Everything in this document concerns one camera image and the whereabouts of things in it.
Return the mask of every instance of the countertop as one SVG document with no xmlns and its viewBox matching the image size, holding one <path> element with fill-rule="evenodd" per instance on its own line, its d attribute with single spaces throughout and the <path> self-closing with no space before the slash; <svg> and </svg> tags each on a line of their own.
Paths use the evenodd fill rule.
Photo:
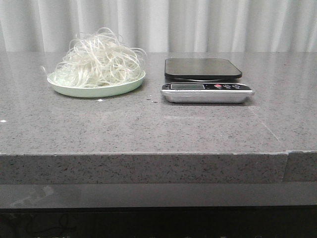
<svg viewBox="0 0 317 238">
<path fill-rule="evenodd" d="M 0 184 L 317 180 L 317 53 L 151 53 L 143 85 L 96 99 L 55 92 L 65 53 L 0 53 Z M 223 58 L 255 95 L 173 104 L 167 58 Z"/>
</svg>

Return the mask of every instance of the light green plate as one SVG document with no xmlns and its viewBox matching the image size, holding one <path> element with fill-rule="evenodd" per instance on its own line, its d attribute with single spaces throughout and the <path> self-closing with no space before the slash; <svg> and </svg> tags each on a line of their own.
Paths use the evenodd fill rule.
<svg viewBox="0 0 317 238">
<path fill-rule="evenodd" d="M 123 83 L 115 86 L 104 86 L 104 87 L 96 87 L 96 88 L 77 88 L 77 87 L 64 87 L 56 85 L 52 82 L 52 80 L 48 77 L 48 82 L 53 87 L 53 89 L 63 95 L 78 97 L 78 98 L 102 98 L 102 97 L 110 97 L 123 93 L 130 92 L 136 88 L 138 88 L 144 80 L 145 71 L 142 72 L 142 76 L 128 83 Z"/>
</svg>

